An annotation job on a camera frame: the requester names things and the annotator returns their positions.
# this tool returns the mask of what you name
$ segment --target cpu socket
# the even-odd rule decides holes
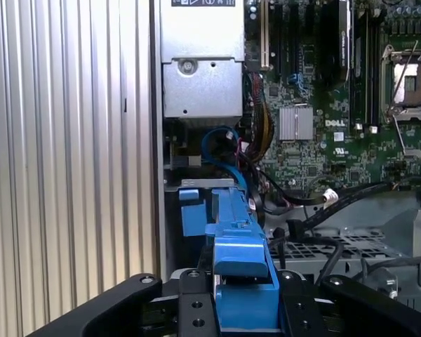
[[[421,120],[421,50],[416,49],[412,53],[411,49],[396,51],[391,44],[385,47],[382,54],[381,107],[383,112],[387,112],[387,122],[392,117],[397,121]]]

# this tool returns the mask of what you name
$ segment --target expansion slot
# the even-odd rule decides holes
[[[283,23],[283,4],[277,2],[271,6],[271,63],[274,65],[273,70],[276,78],[279,80],[281,74],[286,73],[286,46],[285,46],[285,29]]]
[[[260,68],[269,70],[269,1],[260,1]]]
[[[300,72],[300,12],[298,4],[290,5],[287,40],[289,75],[293,75]]]

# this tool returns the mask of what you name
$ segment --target cable bundle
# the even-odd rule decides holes
[[[253,103],[253,118],[251,122],[251,140],[246,154],[256,163],[264,156],[272,144],[274,122],[267,106],[264,93],[264,81],[257,73],[246,74],[246,89]]]

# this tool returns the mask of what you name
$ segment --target mounting hole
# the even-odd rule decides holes
[[[153,277],[151,277],[151,276],[145,276],[145,277],[143,277],[142,279],[140,279],[140,281],[141,281],[142,283],[145,283],[145,284],[147,284],[147,283],[152,283],[152,282],[154,281],[154,278],[153,278]]]
[[[204,321],[202,319],[195,319],[192,324],[197,328],[201,328],[204,325]]]
[[[187,273],[188,277],[198,277],[199,276],[199,272],[197,272],[196,270],[192,270],[191,272]]]
[[[195,309],[201,308],[203,306],[203,303],[197,301],[192,303],[192,307]]]
[[[310,324],[308,321],[302,321],[301,322],[302,327],[304,328],[304,330],[309,330],[310,329]]]

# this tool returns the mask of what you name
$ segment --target ribbed metal panel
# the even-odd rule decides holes
[[[313,137],[313,108],[298,105],[279,109],[279,140],[311,140]]]
[[[0,1],[0,337],[155,271],[149,3]]]

